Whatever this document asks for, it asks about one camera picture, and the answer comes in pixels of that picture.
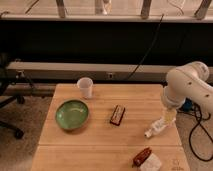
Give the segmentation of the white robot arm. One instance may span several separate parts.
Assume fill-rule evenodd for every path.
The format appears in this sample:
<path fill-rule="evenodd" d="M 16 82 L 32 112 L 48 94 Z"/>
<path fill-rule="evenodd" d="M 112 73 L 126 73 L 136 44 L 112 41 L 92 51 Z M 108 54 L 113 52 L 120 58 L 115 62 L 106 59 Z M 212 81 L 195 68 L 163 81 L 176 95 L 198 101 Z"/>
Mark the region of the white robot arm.
<path fill-rule="evenodd" d="M 165 106 L 163 119 L 166 124 L 176 119 L 176 110 L 186 99 L 197 103 L 204 111 L 213 114 L 213 86 L 206 83 L 209 69 L 195 61 L 171 69 L 166 75 L 167 85 L 161 93 Z"/>

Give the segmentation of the blue object behind arm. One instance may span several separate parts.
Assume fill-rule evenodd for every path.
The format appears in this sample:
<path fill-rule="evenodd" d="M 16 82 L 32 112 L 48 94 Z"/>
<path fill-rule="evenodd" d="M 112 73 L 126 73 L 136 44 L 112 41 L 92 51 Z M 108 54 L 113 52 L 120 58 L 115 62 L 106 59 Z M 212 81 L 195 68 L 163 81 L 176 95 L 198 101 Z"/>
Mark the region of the blue object behind arm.
<path fill-rule="evenodd" d="M 184 104 L 181 107 L 181 110 L 184 112 L 189 112 L 193 107 L 193 102 L 190 99 L 186 99 Z"/>

